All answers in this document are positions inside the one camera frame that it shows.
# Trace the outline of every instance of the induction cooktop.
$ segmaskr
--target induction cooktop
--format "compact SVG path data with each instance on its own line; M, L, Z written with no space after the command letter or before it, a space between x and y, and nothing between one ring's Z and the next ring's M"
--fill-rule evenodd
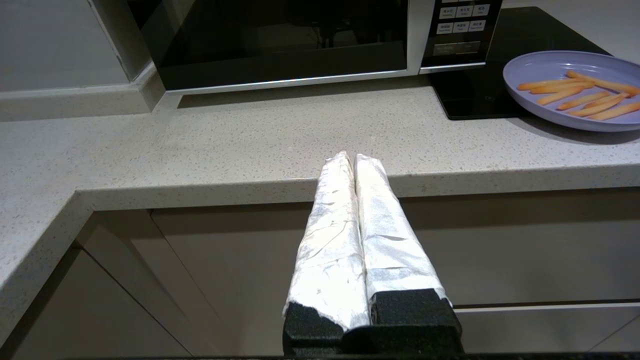
M502 9L484 67L429 79L451 120L526 116L529 112L507 93L502 69L517 56L546 50L609 54L540 8Z

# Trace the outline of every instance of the baseboard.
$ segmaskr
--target baseboard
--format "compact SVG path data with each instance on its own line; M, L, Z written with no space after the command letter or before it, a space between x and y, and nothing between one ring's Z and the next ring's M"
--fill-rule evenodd
M149 63L129 84L0 92L0 121L150 113L164 94Z

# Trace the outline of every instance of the kitchen countertop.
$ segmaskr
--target kitchen countertop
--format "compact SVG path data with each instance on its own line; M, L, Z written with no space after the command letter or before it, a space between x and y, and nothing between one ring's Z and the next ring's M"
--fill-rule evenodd
M507 5L539 5L640 63L629 46L640 1L617 3ZM151 114L0 122L0 343L92 211L312 201L324 159L343 149L382 160L399 197L640 186L640 132L453 122L424 76L166 95Z

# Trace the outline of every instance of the purple plate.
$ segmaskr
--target purple plate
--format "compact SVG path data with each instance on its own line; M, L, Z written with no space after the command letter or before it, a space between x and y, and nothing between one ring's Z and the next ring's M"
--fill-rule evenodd
M579 97L601 92L597 86L591 89L552 102L542 106L536 103L540 97L549 94L533 95L528 91L518 90L518 85L533 81L544 81L551 79L564 79L567 70L575 70L585 75L594 76L599 79L615 81L640 87L640 65L631 61L614 58L613 56L583 53L580 51L540 51L519 56L504 67L502 75L507 85L507 91L514 100L531 113L556 124L573 127L588 131L629 131L640 129L640 111L628 113L606 121L590 120L582 117L569 115L567 111L582 109L584 105L577 106L565 112L556 108L567 101ZM625 99L621 104L630 102L640 102L640 95L633 99Z

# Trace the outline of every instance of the microwave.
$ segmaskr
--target microwave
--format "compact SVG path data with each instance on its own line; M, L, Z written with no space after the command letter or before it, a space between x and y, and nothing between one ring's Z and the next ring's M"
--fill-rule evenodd
M171 94L482 67L502 0L127 0Z

